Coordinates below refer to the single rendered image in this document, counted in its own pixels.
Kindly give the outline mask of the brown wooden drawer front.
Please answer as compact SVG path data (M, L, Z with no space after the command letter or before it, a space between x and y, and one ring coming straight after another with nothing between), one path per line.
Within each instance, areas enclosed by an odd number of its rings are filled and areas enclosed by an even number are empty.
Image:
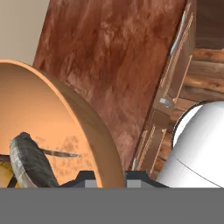
M185 28L180 41L172 56L168 54L168 60L164 67L162 79L159 83L157 95L153 102L153 108L170 114L179 97L186 72L190 65L195 47L196 30L196 8L197 0L186 0L184 11L186 11ZM173 106L166 108L159 100L164 97L172 101Z

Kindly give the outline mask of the orange bowl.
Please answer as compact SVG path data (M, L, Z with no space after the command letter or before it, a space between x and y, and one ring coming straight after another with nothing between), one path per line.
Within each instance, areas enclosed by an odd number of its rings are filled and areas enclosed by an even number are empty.
M80 155L47 157L61 184L92 171L99 187L125 185L116 144L86 100L32 66L0 59L0 153L22 132L41 148Z

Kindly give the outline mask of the brown wooden cupboard door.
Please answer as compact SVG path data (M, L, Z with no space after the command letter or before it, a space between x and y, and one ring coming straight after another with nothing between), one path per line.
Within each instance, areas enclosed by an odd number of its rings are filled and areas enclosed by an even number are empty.
M136 149L135 171L152 173L169 121L170 115L164 111L153 109L149 113Z

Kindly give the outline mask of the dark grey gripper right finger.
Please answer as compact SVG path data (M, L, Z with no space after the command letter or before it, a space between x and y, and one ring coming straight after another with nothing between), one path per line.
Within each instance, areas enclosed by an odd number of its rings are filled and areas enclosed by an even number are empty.
M146 171L127 171L126 172L127 188L166 188L166 185L160 184L151 179Z

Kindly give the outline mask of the white round object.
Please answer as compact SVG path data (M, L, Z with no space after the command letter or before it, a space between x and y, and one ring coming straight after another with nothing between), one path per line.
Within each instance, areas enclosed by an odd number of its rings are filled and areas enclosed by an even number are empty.
M171 135L157 182L171 188L224 188L224 101L191 106Z

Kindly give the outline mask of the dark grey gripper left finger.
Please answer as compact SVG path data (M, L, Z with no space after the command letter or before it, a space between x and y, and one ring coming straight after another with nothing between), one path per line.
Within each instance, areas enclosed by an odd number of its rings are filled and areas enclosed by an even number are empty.
M97 188L95 173L93 171L80 171L76 179L68 181L61 187Z

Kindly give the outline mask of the dark grey fish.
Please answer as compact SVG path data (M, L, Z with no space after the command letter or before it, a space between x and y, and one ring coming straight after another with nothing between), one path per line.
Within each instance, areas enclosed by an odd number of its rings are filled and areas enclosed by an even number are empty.
M54 158L79 158L79 154L39 148L26 132L10 142L10 163L21 187L58 187L47 155Z

